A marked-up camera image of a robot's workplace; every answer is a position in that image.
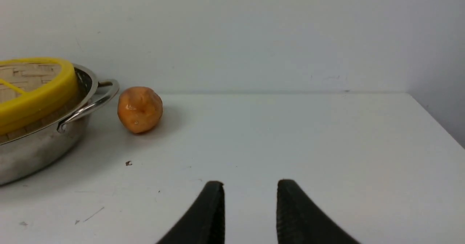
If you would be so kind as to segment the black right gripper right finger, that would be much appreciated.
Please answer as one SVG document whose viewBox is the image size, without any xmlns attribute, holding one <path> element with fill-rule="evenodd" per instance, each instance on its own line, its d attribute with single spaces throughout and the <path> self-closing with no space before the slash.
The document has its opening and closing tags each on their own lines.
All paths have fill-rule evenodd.
<svg viewBox="0 0 465 244">
<path fill-rule="evenodd" d="M 277 239 L 279 244 L 358 243 L 290 179 L 278 182 Z"/>
</svg>

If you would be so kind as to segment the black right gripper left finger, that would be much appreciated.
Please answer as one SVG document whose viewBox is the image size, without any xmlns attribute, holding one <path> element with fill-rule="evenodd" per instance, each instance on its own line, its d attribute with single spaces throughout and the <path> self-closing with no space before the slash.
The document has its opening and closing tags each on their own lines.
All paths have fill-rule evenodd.
<svg viewBox="0 0 465 244">
<path fill-rule="evenodd" d="M 190 208 L 159 244 L 224 244 L 225 192 L 220 181 L 208 181 Z"/>
</svg>

